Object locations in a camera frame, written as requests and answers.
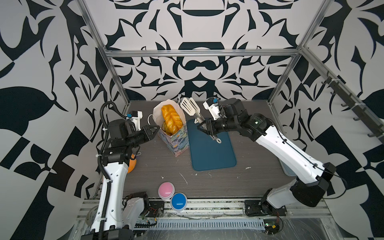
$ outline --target metal base plate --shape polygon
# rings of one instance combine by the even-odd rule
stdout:
[[[262,206],[260,204],[260,200],[245,200],[245,214],[249,217],[255,217],[255,216],[266,216],[262,212]],[[285,216],[286,214],[286,208],[285,206],[282,206],[281,208],[277,209],[277,212],[279,213],[279,216]]]
[[[156,210],[156,216],[157,217],[161,216],[162,213],[164,212],[164,201],[150,201],[149,205],[151,208]],[[146,217],[155,217],[153,215],[155,210],[153,210],[153,209],[149,209],[149,213],[148,213],[148,215],[146,215]]]

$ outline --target paper bag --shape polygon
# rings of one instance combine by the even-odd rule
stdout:
[[[158,135],[165,142],[167,147],[171,150],[175,157],[179,156],[189,147],[188,140],[188,131],[187,131],[187,122],[185,121],[185,115],[181,107],[173,100],[165,100],[159,103],[153,109],[153,119],[157,125],[162,126],[164,122],[163,113],[161,111],[162,106],[172,105],[177,114],[180,116],[181,121],[183,122],[183,127],[174,135],[168,136],[162,129],[159,130]]]

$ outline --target metal rail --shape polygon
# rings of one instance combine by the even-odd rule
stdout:
[[[297,49],[106,50],[109,58],[187,56],[294,56]]]
[[[303,39],[300,41],[297,47],[298,50],[303,46],[306,46],[308,42],[312,39],[312,36],[314,35],[316,29],[320,26],[322,20],[324,19],[325,14],[327,13],[328,8],[333,3],[333,1],[334,0],[324,0],[321,3],[318,11],[316,12],[315,17],[312,19],[312,22],[309,25],[307,31],[305,32]],[[268,98],[269,103],[272,104],[273,101],[276,99],[276,97],[280,94],[281,88],[287,81],[289,74],[294,69],[299,59],[300,59],[300,53],[294,56],[293,58],[291,58],[291,61],[288,63],[283,74],[280,76],[276,87],[273,89],[271,95]]]
[[[349,107],[357,118],[355,121],[362,121],[372,132],[369,137],[377,137],[384,144],[384,123],[370,108],[358,98],[332,71],[316,57],[316,55],[307,47],[302,47],[300,53],[309,62],[311,66],[326,79],[323,84],[328,84],[332,89],[332,95],[338,95],[345,104],[343,107]]]
[[[105,53],[103,41],[101,40],[100,34],[96,28],[96,25],[95,25],[95,23],[91,17],[90,11],[89,11],[85,1],[84,0],[76,0],[76,2],[79,6],[79,10],[81,12],[81,15],[83,16],[85,24],[89,28],[91,36],[94,39],[94,41],[96,42],[96,46],[99,49],[101,57],[103,58],[107,69],[112,74],[112,79],[113,79],[116,87],[118,88],[121,97],[124,99],[125,104],[129,105],[130,100],[128,98],[128,95],[127,95],[124,87],[122,86],[119,75],[116,73],[116,70],[115,70],[113,64],[111,63],[111,59],[108,58],[106,53]]]

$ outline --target black and white patterned wall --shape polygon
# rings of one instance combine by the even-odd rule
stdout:
[[[289,56],[114,58],[130,99],[268,99]]]
[[[110,50],[296,48],[319,0],[86,0]],[[130,99],[267,99],[287,56],[115,58]]]
[[[99,109],[124,102],[75,1],[1,1],[0,48],[1,238],[58,239],[98,180]]]
[[[335,0],[309,47],[381,119],[384,118],[384,2]],[[287,137],[337,177],[325,197],[344,237],[384,237],[384,145],[331,95],[331,88],[302,57],[274,102]]]

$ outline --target round button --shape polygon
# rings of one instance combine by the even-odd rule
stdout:
[[[171,207],[177,212],[183,211],[187,207],[187,197],[184,193],[178,192],[171,198]]]
[[[170,182],[163,182],[159,187],[159,197],[164,200],[168,200],[175,193],[175,187]]]

